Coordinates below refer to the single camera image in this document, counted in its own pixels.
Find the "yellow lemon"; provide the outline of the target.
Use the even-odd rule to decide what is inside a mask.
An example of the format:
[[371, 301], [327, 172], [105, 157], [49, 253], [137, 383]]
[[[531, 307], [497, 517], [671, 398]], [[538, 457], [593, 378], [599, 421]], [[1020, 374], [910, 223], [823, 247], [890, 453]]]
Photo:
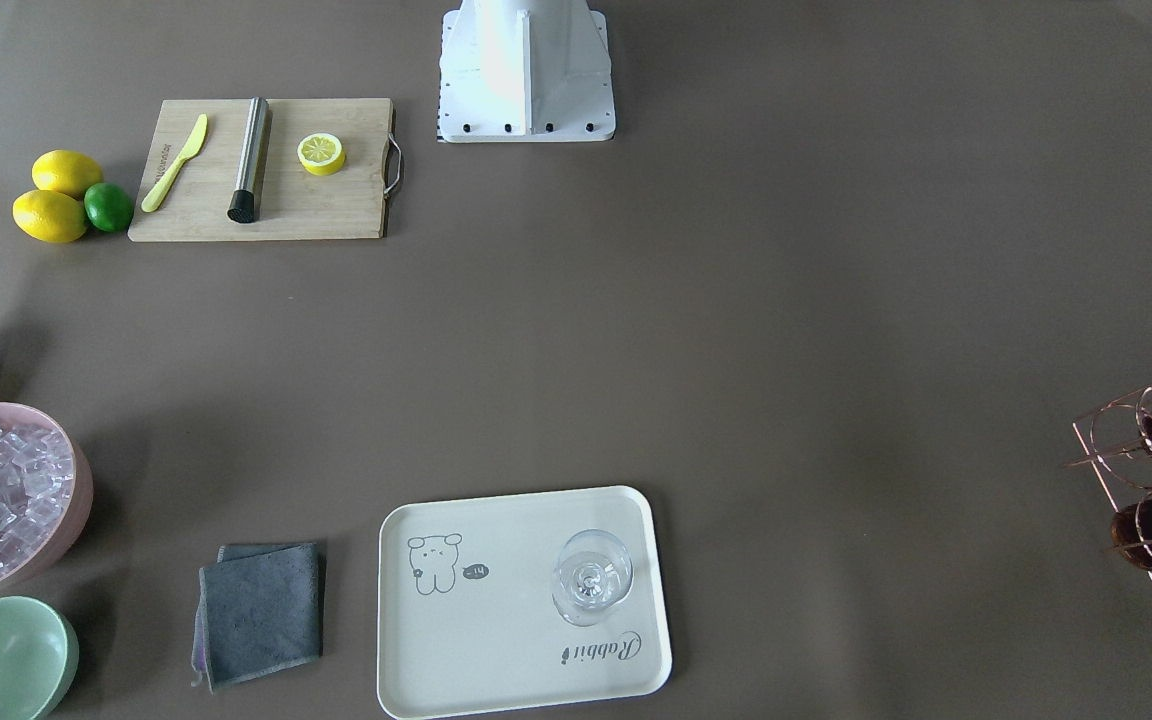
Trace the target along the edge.
[[88, 190], [104, 182], [101, 165], [91, 156], [69, 149], [55, 149], [38, 156], [31, 167], [37, 190], [47, 190], [82, 200]]
[[52, 190], [31, 190], [13, 202], [12, 217], [29, 237], [45, 243], [70, 243], [88, 232], [82, 202]]

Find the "green lime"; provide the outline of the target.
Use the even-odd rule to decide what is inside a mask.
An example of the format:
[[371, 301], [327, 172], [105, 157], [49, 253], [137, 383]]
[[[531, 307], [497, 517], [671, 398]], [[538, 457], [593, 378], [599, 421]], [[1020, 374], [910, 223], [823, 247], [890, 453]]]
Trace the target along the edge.
[[84, 191], [83, 209], [97, 232], [122, 233], [131, 227], [136, 204], [122, 187], [100, 182]]

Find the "yellow plastic knife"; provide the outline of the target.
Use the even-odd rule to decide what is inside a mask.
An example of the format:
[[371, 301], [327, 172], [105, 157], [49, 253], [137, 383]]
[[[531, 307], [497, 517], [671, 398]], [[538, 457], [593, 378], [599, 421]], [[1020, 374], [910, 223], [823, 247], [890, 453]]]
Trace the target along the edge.
[[151, 185], [150, 191], [141, 200], [142, 213], [152, 213], [152, 211], [160, 209], [162, 200], [169, 195], [173, 184], [177, 181], [180, 170], [183, 169], [189, 160], [195, 159], [196, 156], [200, 156], [207, 132], [209, 118], [206, 113], [202, 113], [196, 118], [187, 141], [180, 146], [179, 154], [174, 156], [168, 167], [166, 167], [161, 176], [157, 179], [156, 183]]

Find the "pink bowl of ice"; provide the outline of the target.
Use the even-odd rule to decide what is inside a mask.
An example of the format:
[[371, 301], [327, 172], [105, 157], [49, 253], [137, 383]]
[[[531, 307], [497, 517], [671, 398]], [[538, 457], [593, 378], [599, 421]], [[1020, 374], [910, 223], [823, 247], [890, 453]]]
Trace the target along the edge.
[[55, 564], [92, 502], [90, 465], [65, 429], [35, 407], [0, 404], [0, 589]]

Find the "steel muddler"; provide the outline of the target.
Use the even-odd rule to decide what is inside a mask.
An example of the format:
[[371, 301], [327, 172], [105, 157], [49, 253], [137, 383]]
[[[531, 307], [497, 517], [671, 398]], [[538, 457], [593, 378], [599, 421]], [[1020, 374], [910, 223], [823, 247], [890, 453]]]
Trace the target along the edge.
[[262, 172], [270, 135], [270, 103], [253, 97], [248, 108], [244, 137], [238, 154], [236, 183], [227, 217], [234, 223], [255, 223], [259, 219]]

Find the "half lemon slice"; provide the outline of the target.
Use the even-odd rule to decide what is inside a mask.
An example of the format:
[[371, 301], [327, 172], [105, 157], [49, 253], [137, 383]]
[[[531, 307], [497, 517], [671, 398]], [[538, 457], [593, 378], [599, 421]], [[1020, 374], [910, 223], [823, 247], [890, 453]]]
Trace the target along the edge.
[[346, 164], [346, 149], [333, 132], [311, 132], [298, 142], [296, 156], [311, 176], [333, 176]]

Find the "bamboo cutting board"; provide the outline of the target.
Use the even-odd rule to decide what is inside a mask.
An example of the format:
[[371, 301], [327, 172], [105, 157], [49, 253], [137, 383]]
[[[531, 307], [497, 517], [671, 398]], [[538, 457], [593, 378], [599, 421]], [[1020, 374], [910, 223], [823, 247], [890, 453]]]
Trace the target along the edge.
[[[207, 118], [200, 154], [180, 169], [160, 209], [134, 214], [128, 236], [141, 243], [379, 240], [387, 229], [389, 169], [401, 168], [391, 135], [388, 97], [268, 100], [268, 131], [256, 174], [257, 218], [237, 223], [227, 213], [247, 150], [248, 99], [168, 99], [157, 114], [141, 179], [142, 197], [161, 179], [192, 131]], [[314, 176], [296, 156], [311, 132], [342, 141], [346, 160], [329, 176]]]

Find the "mint green bowl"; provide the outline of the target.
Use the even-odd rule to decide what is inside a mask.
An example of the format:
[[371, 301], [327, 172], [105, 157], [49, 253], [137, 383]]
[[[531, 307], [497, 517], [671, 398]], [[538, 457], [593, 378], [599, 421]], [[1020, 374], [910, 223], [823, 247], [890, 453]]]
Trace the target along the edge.
[[79, 644], [68, 619], [26, 596], [0, 598], [0, 719], [46, 719], [76, 676]]

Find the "grey folded cloth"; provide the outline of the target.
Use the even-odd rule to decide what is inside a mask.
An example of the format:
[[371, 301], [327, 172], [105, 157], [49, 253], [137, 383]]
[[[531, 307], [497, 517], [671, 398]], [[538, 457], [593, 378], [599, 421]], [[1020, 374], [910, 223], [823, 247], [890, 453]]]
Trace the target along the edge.
[[209, 691], [323, 655], [323, 551], [314, 541], [223, 544], [198, 570], [191, 666]]

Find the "cream serving tray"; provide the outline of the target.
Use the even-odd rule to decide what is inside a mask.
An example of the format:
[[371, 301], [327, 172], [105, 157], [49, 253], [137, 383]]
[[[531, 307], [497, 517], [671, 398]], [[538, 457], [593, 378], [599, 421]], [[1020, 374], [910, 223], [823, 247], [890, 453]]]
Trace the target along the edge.
[[[634, 585], [602, 623], [550, 600], [581, 530], [626, 541]], [[379, 535], [378, 680], [397, 719], [462, 717], [653, 694], [673, 669], [652, 506], [639, 488], [566, 488], [408, 503]]]

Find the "clear wine glass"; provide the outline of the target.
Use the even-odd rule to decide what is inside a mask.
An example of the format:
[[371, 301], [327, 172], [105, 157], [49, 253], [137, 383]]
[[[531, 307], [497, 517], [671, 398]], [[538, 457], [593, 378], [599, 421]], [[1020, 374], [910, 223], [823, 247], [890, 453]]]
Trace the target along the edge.
[[626, 541], [608, 530], [581, 530], [558, 552], [550, 600], [566, 623], [596, 626], [626, 601], [634, 578]]

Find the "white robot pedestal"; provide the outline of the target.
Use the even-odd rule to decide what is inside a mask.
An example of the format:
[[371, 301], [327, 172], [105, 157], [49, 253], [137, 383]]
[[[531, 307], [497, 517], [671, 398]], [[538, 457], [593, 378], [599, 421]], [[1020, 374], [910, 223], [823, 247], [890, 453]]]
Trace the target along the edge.
[[439, 70], [440, 142], [616, 135], [607, 18], [585, 1], [463, 1], [444, 14]]

